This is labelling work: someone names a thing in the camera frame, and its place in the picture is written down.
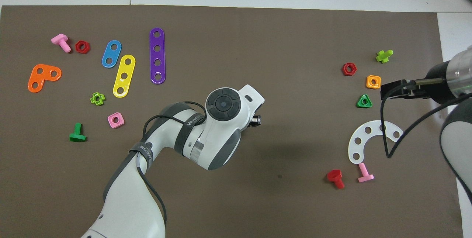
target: orange square nut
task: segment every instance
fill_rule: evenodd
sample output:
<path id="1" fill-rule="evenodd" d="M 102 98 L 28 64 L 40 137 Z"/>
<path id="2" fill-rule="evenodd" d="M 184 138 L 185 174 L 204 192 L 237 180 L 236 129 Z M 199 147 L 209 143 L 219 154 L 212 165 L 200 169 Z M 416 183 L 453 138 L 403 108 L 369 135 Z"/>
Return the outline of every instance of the orange square nut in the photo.
<path id="1" fill-rule="evenodd" d="M 369 75 L 365 86 L 369 89 L 379 89 L 381 87 L 381 77 Z"/>

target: pink square nut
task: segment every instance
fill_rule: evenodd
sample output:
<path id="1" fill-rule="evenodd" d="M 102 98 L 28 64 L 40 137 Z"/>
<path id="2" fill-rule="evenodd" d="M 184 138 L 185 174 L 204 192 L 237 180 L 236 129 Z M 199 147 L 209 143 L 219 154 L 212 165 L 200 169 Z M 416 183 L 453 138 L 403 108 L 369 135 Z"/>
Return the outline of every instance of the pink square nut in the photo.
<path id="1" fill-rule="evenodd" d="M 125 123 L 125 120 L 120 113 L 114 113 L 108 117 L 108 122 L 111 128 L 117 128 L 121 127 Z"/>

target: pink toy screw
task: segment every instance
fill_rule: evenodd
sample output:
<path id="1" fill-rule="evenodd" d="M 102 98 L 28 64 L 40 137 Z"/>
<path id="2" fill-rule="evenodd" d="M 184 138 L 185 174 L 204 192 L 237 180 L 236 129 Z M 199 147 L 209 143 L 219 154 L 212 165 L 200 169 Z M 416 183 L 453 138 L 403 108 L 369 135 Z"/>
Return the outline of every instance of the pink toy screw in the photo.
<path id="1" fill-rule="evenodd" d="M 51 39 L 51 42 L 54 43 L 55 45 L 60 45 L 61 48 L 64 50 L 64 52 L 69 53 L 71 51 L 69 45 L 67 45 L 66 40 L 68 40 L 66 35 L 64 34 L 59 34 L 56 37 Z"/>
<path id="2" fill-rule="evenodd" d="M 374 176 L 372 174 L 369 174 L 369 172 L 365 168 L 364 163 L 360 163 L 359 168 L 361 169 L 361 173 L 362 173 L 362 177 L 358 178 L 359 183 L 374 179 Z"/>

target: green bolt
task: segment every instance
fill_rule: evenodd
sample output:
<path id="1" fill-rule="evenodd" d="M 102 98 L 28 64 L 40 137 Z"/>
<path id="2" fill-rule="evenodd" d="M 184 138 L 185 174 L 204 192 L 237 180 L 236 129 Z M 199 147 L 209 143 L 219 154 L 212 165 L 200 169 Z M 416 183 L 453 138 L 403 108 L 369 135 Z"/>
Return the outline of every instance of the green bolt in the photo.
<path id="1" fill-rule="evenodd" d="M 74 127 L 74 133 L 69 135 L 69 140 L 72 142 L 81 142 L 86 140 L 86 136 L 80 134 L 80 129 L 82 128 L 81 123 L 76 123 Z"/>
<path id="2" fill-rule="evenodd" d="M 388 50 L 386 52 L 380 51 L 377 53 L 376 60 L 378 62 L 386 63 L 388 62 L 388 58 L 393 55 L 393 50 Z"/>

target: yellow plate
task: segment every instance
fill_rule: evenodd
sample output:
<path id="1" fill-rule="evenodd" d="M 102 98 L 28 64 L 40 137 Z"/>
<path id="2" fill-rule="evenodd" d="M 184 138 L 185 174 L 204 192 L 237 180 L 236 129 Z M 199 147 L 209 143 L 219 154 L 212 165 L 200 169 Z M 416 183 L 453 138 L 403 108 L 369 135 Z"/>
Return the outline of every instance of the yellow plate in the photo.
<path id="1" fill-rule="evenodd" d="M 135 64 L 136 59 L 132 55 L 125 55 L 121 58 L 117 78 L 115 79 L 115 86 L 113 87 L 113 95 L 115 95 L 115 97 L 123 98 L 128 94 Z"/>

